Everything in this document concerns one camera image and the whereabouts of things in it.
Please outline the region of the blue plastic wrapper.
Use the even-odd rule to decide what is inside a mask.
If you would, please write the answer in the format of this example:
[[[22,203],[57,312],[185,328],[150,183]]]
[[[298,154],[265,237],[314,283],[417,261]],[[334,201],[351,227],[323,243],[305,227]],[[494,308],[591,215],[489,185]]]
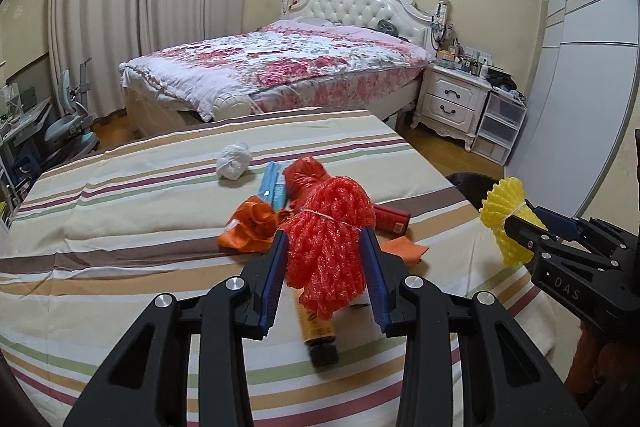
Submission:
[[[270,162],[260,181],[257,196],[273,210],[283,210],[288,202],[283,162]]]

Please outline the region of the white nightstand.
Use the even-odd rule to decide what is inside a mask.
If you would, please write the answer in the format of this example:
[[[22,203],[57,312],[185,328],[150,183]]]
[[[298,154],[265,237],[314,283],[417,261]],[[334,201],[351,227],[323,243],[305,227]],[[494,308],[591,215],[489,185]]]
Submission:
[[[480,77],[432,63],[424,69],[410,128],[423,124],[442,138],[461,141],[469,152],[490,90]]]

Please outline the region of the white bed with headboard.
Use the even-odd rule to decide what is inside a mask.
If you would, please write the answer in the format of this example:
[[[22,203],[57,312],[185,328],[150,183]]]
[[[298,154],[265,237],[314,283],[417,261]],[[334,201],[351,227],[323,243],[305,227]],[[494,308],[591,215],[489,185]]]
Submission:
[[[413,109],[433,61],[434,16],[414,0],[282,0],[253,31],[177,44],[119,66],[143,135],[305,107]]]

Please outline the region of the red plastic bag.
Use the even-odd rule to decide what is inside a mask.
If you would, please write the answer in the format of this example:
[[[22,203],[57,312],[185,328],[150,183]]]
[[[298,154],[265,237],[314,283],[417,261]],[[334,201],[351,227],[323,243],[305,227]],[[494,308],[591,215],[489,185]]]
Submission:
[[[329,180],[320,161],[312,156],[296,159],[293,164],[283,170],[288,207],[293,212],[302,209],[310,192],[320,183]]]

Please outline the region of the orange snack wrapper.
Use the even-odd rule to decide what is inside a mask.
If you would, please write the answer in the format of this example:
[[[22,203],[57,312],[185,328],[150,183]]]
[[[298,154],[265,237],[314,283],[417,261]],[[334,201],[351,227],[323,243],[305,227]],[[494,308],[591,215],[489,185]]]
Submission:
[[[280,226],[292,217],[287,209],[274,210],[256,195],[242,202],[218,236],[217,244],[224,251],[240,254],[265,254]]]

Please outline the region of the striped bed sheet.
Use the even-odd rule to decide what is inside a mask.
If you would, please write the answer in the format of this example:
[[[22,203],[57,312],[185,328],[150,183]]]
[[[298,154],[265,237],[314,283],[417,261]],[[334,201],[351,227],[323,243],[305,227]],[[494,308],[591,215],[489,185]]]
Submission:
[[[228,145],[253,160],[216,173]],[[489,291],[542,352],[555,344],[549,299],[501,260],[474,207],[365,110],[297,109],[131,142],[40,176],[1,242],[1,351],[36,410],[61,425],[85,384],[152,298],[199,296],[245,257],[218,236],[273,161],[312,156],[378,204],[411,215],[427,246],[416,267],[447,293]]]

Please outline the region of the red flat packet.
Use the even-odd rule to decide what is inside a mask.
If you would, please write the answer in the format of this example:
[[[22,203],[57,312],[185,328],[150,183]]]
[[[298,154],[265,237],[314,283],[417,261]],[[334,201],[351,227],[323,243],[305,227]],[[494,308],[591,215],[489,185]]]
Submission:
[[[373,209],[376,231],[396,236],[406,234],[411,219],[410,213],[378,204],[375,204]]]

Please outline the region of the orange tube black cap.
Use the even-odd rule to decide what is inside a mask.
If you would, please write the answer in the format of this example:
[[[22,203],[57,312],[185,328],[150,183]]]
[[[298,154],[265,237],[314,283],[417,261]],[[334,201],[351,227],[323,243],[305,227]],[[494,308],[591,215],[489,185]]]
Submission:
[[[338,362],[340,356],[335,346],[336,335],[333,325],[317,317],[299,301],[303,294],[301,289],[295,289],[294,301],[303,340],[314,367],[327,367]]]

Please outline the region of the study desk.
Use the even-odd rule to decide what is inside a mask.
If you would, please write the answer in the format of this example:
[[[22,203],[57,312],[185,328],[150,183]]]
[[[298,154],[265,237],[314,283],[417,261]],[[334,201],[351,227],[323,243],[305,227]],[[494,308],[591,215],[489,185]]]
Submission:
[[[50,96],[1,126],[1,176],[6,178],[11,204],[23,202],[42,171],[43,135],[50,124]]]

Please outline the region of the white wardrobe door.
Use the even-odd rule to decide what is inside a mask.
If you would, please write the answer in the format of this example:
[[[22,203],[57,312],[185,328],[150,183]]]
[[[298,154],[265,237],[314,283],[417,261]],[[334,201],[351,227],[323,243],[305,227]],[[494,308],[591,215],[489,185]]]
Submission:
[[[637,92],[639,0],[548,0],[528,115],[506,172],[529,202],[577,216],[620,145]]]

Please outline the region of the grey desk chair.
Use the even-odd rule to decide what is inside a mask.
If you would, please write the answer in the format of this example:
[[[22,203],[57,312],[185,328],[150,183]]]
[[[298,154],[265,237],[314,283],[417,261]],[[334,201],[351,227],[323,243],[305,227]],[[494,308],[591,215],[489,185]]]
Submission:
[[[79,65],[79,83],[76,87],[70,83],[68,69],[58,77],[56,85],[61,117],[44,134],[44,146],[48,154],[43,164],[46,169],[87,156],[100,143],[96,132],[92,130],[94,117],[88,109],[87,94],[91,84],[87,66],[90,62],[91,57],[88,57]]]

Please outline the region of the red foam fruit net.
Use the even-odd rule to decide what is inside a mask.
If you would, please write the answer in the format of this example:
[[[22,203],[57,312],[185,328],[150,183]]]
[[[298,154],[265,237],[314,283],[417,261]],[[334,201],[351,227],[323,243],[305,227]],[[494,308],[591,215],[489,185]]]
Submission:
[[[366,289],[360,235],[375,222],[366,191],[348,176],[319,183],[283,225],[288,238],[285,280],[299,303],[322,320],[349,307]]]

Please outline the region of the orange flat wrapper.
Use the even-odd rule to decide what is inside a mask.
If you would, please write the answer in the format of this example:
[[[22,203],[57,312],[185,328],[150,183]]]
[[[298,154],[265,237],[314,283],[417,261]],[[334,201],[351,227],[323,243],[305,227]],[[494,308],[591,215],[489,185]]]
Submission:
[[[402,259],[405,265],[418,265],[427,253],[428,247],[413,243],[406,236],[390,239],[380,244],[381,251]]]

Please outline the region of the pink floral quilt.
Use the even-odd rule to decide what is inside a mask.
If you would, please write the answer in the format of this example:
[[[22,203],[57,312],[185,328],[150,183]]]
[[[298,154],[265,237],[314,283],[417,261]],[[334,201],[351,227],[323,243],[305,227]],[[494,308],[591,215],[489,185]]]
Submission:
[[[366,106],[407,86],[432,58],[422,46],[373,29],[277,20],[139,56],[119,72],[126,93],[209,122]]]

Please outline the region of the white plastic bag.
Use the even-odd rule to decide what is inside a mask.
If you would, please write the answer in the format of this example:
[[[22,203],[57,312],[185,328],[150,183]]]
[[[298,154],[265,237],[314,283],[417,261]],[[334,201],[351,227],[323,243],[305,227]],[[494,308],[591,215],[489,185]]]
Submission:
[[[247,168],[250,167],[252,160],[253,155],[245,143],[236,142],[230,144],[220,152],[217,158],[217,176],[231,181],[239,180]]]

